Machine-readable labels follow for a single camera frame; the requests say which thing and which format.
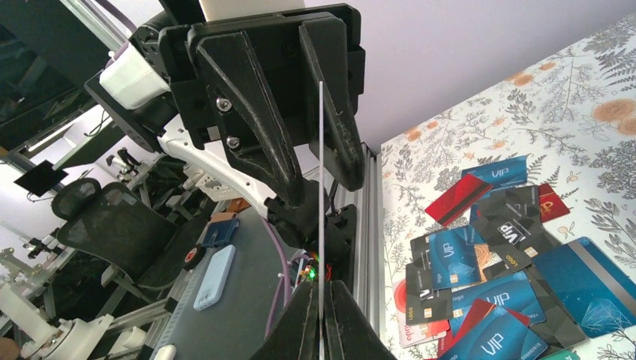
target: black plastic bracket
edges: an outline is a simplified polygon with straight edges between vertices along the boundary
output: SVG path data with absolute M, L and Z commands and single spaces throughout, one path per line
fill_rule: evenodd
M 325 167 L 349 191 L 364 183 L 353 118 L 364 87 L 359 32 L 358 11 L 341 4 L 169 27 L 158 46 L 193 145 L 221 140 L 233 168 L 297 207 L 306 194 L 293 147 L 320 150 L 321 81 Z

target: office chair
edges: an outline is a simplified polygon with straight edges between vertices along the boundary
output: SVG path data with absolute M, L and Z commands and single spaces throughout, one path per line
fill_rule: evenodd
M 59 242 L 111 263 L 102 274 L 103 286 L 115 281 L 147 302 L 153 301 L 139 288 L 162 290 L 173 284 L 210 215 L 176 226 L 125 185 L 113 182 L 102 189 L 93 178 L 66 185 L 51 207 L 67 221 L 57 233 Z

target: computer monitor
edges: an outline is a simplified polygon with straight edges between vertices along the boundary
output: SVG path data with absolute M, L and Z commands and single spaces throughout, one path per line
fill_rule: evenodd
M 20 176 L 15 183 L 36 197 L 41 197 L 59 184 L 68 174 L 64 170 L 54 170 L 49 161 L 39 165 Z

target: card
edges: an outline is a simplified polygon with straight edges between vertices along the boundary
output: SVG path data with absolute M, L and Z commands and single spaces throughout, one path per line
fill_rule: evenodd
M 535 267 L 590 338 L 636 325 L 636 284 L 589 238 L 535 256 Z
M 491 184 L 473 175 L 462 176 L 455 185 L 433 201 L 424 211 L 446 227 L 492 187 Z
M 422 236 L 411 241 L 413 264 L 406 264 L 407 283 L 415 283 L 417 291 L 410 289 L 406 305 L 412 308 L 412 314 L 406 318 L 409 325 L 448 320 L 453 316 L 451 290 L 433 289 L 430 245 L 428 238 Z
M 459 341 L 461 338 L 466 335 L 470 329 L 472 329 L 477 323 L 482 321 L 488 314 L 491 313 L 492 310 L 497 308 L 497 305 L 491 304 L 488 301 L 481 300 L 480 298 L 476 298 L 472 303 L 470 310 L 466 314 L 466 318 L 464 318 L 463 322 L 459 330 L 457 330 L 457 334 L 454 336 L 454 341 Z M 513 317 L 519 320 L 524 326 L 530 325 L 530 318 L 528 316 L 523 315 L 522 313 L 518 313 L 514 310 L 505 309 Z
M 493 189 L 522 185 L 528 181 L 526 157 L 513 157 L 496 163 L 471 167 L 461 172 L 462 177 L 470 174 L 493 185 Z
M 557 300 L 550 286 L 534 266 L 524 270 L 545 314 L 545 321 L 530 326 L 530 330 L 543 339 L 548 348 L 543 355 L 551 355 L 568 349 L 587 337 L 575 324 L 573 317 Z
M 548 345 L 503 307 L 495 307 L 439 360 L 537 359 Z
M 462 287 L 481 280 L 475 248 L 467 244 L 467 227 L 429 236 L 433 290 Z
M 513 272 L 508 270 L 508 266 L 505 262 L 498 262 L 484 269 L 484 276 L 486 280 L 493 280 L 495 278 L 501 278 L 502 276 L 512 275 Z
M 437 321 L 420 325 L 407 325 L 407 281 L 401 279 L 393 283 L 393 299 L 396 308 L 397 326 L 399 328 L 400 346 L 403 348 L 429 341 L 439 340 L 446 336 L 449 321 Z
M 511 272 L 519 272 L 532 263 L 532 257 L 561 245 L 539 218 L 515 213 L 510 204 L 498 212 L 484 214 L 472 225 Z
M 572 351 L 561 350 L 556 354 L 552 354 L 550 356 L 544 357 L 545 360 L 581 360 L 579 355 L 576 355 Z
M 472 303 L 472 307 L 468 311 L 466 319 L 464 319 L 461 323 L 457 336 L 453 337 L 452 331 L 448 331 L 445 337 L 439 339 L 439 343 L 437 343 L 437 356 L 441 356 L 445 353 L 446 350 L 452 347 L 455 342 L 463 338 L 468 331 L 477 325 L 477 323 L 482 321 L 496 307 L 497 305 L 495 304 L 491 304 L 490 302 L 483 301 L 481 299 L 476 299 L 475 302 Z M 530 324 L 530 318 L 528 316 L 518 313 L 517 311 L 506 310 L 524 326 L 528 326 Z
M 518 272 L 453 292 L 453 318 L 450 320 L 453 336 L 457 334 L 476 299 L 518 311 L 529 317 L 531 324 L 545 321 L 545 315 L 528 277 L 523 272 Z
M 484 214 L 516 215 L 540 220 L 539 187 L 507 187 L 492 193 L 478 202 L 479 211 Z
M 541 222 L 550 221 L 570 213 L 568 206 L 552 189 L 550 184 L 538 187 L 539 203 L 541 205 Z

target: screw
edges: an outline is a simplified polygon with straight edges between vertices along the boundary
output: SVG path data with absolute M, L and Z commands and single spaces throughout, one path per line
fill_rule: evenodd
M 225 143 L 227 144 L 228 148 L 233 150 L 238 148 L 241 145 L 241 139 L 239 139 L 236 136 L 228 136 Z
M 230 103 L 230 101 L 225 97 L 217 97 L 217 108 L 226 113 L 232 109 L 232 103 Z

